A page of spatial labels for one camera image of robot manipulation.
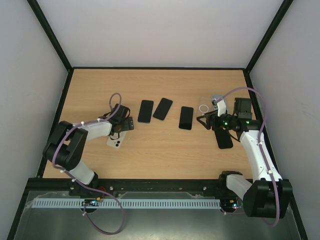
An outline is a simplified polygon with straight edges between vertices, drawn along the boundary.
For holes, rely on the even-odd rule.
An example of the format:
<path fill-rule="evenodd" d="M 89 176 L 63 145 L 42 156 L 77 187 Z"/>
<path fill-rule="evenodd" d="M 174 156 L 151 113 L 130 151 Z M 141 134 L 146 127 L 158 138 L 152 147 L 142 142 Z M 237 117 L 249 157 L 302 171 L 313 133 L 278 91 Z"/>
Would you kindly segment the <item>light blue phone case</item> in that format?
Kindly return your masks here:
<path fill-rule="evenodd" d="M 220 117 L 222 114 L 228 113 L 228 107 L 225 98 L 222 95 L 212 95 L 211 102 L 214 111 L 217 112 L 217 116 Z"/>

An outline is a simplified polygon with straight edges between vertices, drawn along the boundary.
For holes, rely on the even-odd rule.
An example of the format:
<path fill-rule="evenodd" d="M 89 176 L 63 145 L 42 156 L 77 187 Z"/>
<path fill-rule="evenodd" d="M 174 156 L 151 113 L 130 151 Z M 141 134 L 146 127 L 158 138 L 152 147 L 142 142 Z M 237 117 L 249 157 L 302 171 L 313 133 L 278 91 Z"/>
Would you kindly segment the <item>clear phone case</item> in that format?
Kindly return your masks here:
<path fill-rule="evenodd" d="M 198 99 L 198 105 L 196 107 L 196 116 L 199 117 L 202 113 L 214 111 L 211 96 L 201 96 Z"/>

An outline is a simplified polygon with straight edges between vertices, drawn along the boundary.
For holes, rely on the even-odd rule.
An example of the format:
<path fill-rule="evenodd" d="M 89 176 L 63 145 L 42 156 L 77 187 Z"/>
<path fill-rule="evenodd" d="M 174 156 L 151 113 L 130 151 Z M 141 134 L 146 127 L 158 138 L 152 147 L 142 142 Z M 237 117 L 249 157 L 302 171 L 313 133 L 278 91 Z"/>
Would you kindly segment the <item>black phone from blue case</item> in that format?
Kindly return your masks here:
<path fill-rule="evenodd" d="M 193 124 L 194 109 L 188 106 L 182 106 L 180 111 L 179 125 L 182 130 L 190 131 Z"/>

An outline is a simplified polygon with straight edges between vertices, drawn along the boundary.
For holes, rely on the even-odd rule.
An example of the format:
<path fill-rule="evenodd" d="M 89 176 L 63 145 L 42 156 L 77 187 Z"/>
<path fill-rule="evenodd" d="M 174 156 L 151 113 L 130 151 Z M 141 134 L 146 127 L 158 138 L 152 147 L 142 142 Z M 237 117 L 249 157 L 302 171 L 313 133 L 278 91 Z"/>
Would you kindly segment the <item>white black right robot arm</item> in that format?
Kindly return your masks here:
<path fill-rule="evenodd" d="M 252 117 L 251 99 L 235 98 L 231 114 L 222 96 L 212 96 L 211 103 L 212 108 L 207 108 L 196 120 L 207 130 L 214 131 L 220 149 L 231 149 L 233 139 L 240 142 L 252 171 L 252 181 L 245 179 L 239 171 L 223 171 L 218 178 L 218 191 L 224 196 L 235 193 L 242 200 L 248 217 L 282 219 L 293 188 L 272 162 L 261 131 L 262 124 Z"/>

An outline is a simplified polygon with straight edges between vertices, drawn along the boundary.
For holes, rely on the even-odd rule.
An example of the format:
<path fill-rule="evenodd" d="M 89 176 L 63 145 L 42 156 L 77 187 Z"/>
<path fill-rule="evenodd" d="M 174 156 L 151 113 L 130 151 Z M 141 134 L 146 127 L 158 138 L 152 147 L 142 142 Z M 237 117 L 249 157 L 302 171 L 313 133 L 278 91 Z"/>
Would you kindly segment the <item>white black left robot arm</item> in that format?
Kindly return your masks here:
<path fill-rule="evenodd" d="M 120 133 L 134 129 L 131 110 L 121 104 L 96 120 L 72 124 L 61 121 L 49 137 L 42 156 L 52 163 L 55 169 L 68 174 L 74 181 L 89 186 L 98 175 L 82 160 L 86 142 L 111 137 L 115 140 Z"/>

